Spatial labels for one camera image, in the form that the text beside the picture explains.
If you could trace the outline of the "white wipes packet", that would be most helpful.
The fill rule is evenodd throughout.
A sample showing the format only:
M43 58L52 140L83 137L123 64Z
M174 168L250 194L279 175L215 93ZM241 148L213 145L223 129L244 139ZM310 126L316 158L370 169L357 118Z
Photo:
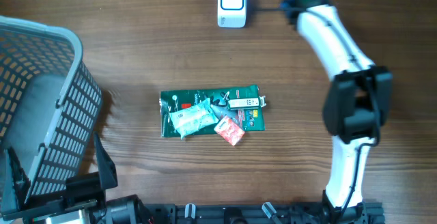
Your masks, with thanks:
M171 123L181 139L219 122L210 105L210 98L207 98L187 109L170 113Z

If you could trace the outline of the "red white snack packet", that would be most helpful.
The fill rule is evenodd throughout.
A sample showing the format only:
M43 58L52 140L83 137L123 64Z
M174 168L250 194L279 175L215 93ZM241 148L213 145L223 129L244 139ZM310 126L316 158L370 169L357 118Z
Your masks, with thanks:
M220 120L214 131L232 146L235 146L245 134L245 131L228 116Z

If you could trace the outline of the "green 3M glove package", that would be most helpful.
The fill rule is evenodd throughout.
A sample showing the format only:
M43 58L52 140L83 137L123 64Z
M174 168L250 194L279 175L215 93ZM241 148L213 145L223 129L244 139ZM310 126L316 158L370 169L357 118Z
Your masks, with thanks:
M257 85L162 91L160 93L161 136L179 136L171 123L170 113L187 109L207 98L210 98L210 106L219 120L228 116L246 132L263 131L266 129L263 108L245 110L229 110L227 108L230 99L256 98L259 96L259 87Z

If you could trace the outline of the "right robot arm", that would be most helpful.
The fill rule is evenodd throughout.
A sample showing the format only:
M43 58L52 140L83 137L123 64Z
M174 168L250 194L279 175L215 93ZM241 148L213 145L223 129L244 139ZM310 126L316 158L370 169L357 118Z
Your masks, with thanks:
M393 75L362 52L330 0L283 0L280 8L330 81L322 108L333 143L330 177L315 213L298 213L318 223L384 223L382 204L365 202L361 190L369 151L380 144L389 115Z

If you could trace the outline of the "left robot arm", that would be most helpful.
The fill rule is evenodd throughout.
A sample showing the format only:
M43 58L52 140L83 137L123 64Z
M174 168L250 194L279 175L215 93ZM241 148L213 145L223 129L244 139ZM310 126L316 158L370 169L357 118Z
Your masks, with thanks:
M14 149L6 149L1 218L24 223L154 223L153 214L138 197L106 200L106 190L118 186L116 167L98 133L93 140L96 172L68 178L62 191L36 196Z

